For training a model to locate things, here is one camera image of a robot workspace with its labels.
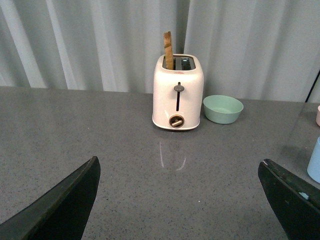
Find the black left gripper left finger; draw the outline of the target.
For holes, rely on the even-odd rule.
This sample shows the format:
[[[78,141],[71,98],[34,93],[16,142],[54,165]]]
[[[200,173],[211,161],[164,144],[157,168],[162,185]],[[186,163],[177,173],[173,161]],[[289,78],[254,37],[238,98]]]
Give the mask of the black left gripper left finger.
[[[94,156],[31,205],[0,225],[2,240],[80,240],[101,175]]]

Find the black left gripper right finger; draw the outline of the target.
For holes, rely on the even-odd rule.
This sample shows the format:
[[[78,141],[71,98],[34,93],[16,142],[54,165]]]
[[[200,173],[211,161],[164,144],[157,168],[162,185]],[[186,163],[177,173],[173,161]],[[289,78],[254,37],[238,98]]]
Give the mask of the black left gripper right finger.
[[[270,159],[258,167],[266,198],[289,240],[320,238],[320,190]]]

